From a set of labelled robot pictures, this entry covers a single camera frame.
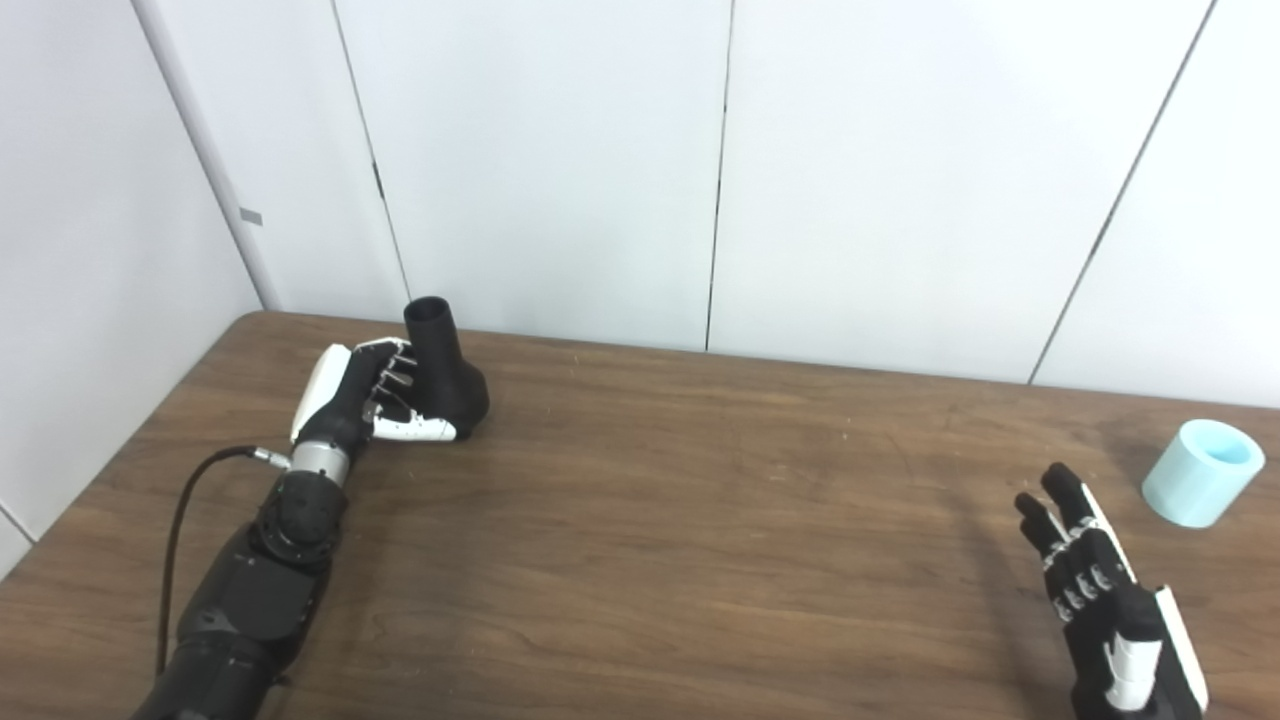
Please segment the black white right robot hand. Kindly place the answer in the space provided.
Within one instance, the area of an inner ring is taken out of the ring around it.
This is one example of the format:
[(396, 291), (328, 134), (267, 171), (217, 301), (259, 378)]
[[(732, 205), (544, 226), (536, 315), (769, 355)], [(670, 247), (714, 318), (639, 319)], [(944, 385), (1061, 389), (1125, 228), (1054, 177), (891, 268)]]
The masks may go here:
[(1207, 680), (1172, 589), (1140, 584), (1089, 486), (1068, 465), (1052, 462), (1039, 483), (1055, 506), (1021, 492), (1015, 507), (1076, 674), (1075, 717), (1204, 717)]

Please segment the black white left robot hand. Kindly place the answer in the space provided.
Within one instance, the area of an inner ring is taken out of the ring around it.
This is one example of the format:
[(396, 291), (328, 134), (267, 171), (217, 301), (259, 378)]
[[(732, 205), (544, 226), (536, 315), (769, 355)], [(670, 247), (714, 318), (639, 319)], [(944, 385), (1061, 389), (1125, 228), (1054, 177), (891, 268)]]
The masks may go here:
[(419, 361), (407, 340), (384, 337), (329, 346), (317, 360), (291, 425), (291, 443), (324, 442), (346, 451), (371, 439), (451, 443), (462, 430), (410, 402)]

